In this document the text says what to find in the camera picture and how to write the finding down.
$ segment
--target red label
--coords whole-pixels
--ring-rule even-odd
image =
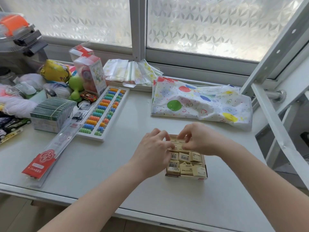
[[[33,161],[22,171],[31,177],[41,178],[48,168],[56,161],[55,151],[53,149],[47,150],[38,154]]]

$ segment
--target yellow balloon print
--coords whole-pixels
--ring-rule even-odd
[[[222,113],[222,115],[229,121],[233,121],[233,122],[236,122],[238,121],[238,118],[237,117],[234,117],[232,114],[230,113]]]

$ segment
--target white tabletop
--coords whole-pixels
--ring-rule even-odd
[[[106,142],[75,137],[43,186],[36,190],[79,198],[125,164],[146,132],[157,127],[178,134],[186,124],[194,121],[151,117],[150,108],[150,93],[130,91]],[[265,162],[253,133],[219,122],[206,124]],[[0,183],[28,191],[26,176],[21,171],[54,136],[28,125],[21,134],[1,144]],[[141,183],[121,208],[235,231],[273,231],[230,168],[215,156],[206,156],[205,160],[207,180],[176,179],[161,172]]]

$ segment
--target hand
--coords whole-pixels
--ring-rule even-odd
[[[168,166],[172,157],[168,148],[175,148],[169,134],[165,130],[154,129],[143,137],[129,163],[141,171],[144,179],[152,177]]]
[[[219,155],[222,147],[233,142],[202,123],[186,125],[177,139],[185,139],[184,150],[196,151],[203,155]]]

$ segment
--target right hand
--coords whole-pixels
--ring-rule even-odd
[[[209,156],[219,155],[223,145],[234,142],[198,122],[186,125],[177,136],[177,139],[185,140],[186,143],[182,145],[184,150],[196,151]]]

